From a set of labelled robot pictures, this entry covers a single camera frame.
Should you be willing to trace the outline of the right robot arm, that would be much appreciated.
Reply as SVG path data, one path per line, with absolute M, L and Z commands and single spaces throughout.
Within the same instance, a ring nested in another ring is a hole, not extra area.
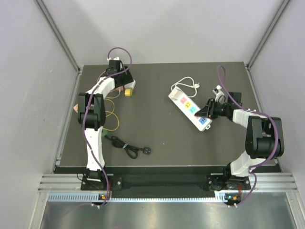
M 274 159 L 284 153 L 282 122 L 278 117 L 268 118 L 255 111 L 240 109 L 242 95 L 230 92 L 227 102 L 210 98 L 195 116 L 216 119 L 220 116 L 246 128 L 245 151 L 233 162 L 223 167 L 222 175 L 208 175 L 209 189 L 249 189 L 249 175 L 268 158 Z

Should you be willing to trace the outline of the white power strip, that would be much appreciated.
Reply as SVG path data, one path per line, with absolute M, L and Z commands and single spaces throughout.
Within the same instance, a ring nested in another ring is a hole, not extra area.
M 184 91 L 178 100 L 173 100 L 170 97 L 169 99 L 179 108 L 179 110 L 181 110 L 181 112 L 199 131 L 203 132 L 210 129 L 212 120 L 209 118 L 195 116 L 195 113 L 200 110 L 200 107 L 189 96 L 187 96 Z

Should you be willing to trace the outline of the pink charger plug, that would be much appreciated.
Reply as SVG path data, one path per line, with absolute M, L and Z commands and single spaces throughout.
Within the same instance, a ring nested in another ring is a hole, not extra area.
M 116 90 L 119 91 L 119 92 L 122 92 L 124 90 L 124 87 L 123 86 L 118 87 L 118 88 L 116 88 Z

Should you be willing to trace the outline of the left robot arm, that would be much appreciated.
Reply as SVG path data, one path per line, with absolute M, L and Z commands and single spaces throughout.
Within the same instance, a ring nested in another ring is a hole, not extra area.
M 114 89 L 133 82 L 129 68 L 117 57 L 108 60 L 109 66 L 97 83 L 78 95 L 77 118 L 87 148 L 87 165 L 84 181 L 91 181 L 97 189 L 108 190 L 109 180 L 104 170 L 102 131 L 106 121 L 104 99 Z

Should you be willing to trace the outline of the yellow charger plug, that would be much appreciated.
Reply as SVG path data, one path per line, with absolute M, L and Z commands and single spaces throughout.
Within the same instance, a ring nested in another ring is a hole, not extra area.
M 134 93 L 133 89 L 125 89 L 124 96 L 132 97 L 133 93 Z

